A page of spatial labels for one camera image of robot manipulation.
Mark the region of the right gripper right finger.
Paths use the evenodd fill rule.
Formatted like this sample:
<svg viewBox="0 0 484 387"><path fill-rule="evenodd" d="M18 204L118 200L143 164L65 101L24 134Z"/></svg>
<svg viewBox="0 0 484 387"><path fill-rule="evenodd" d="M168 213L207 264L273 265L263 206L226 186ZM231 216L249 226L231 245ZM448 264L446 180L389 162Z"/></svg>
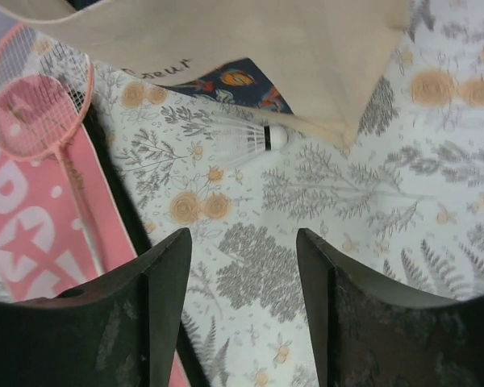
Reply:
<svg viewBox="0 0 484 387"><path fill-rule="evenodd" d="M320 386L484 386L484 294L411 288L306 228L296 248Z"/></svg>

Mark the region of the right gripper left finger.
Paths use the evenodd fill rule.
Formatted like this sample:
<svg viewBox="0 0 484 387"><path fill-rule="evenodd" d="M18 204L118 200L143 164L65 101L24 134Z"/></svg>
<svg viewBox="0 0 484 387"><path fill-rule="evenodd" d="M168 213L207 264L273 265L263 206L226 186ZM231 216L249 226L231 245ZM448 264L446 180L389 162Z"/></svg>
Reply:
<svg viewBox="0 0 484 387"><path fill-rule="evenodd" d="M55 298L0 302L0 386L166 386L191 251L182 228Z"/></svg>

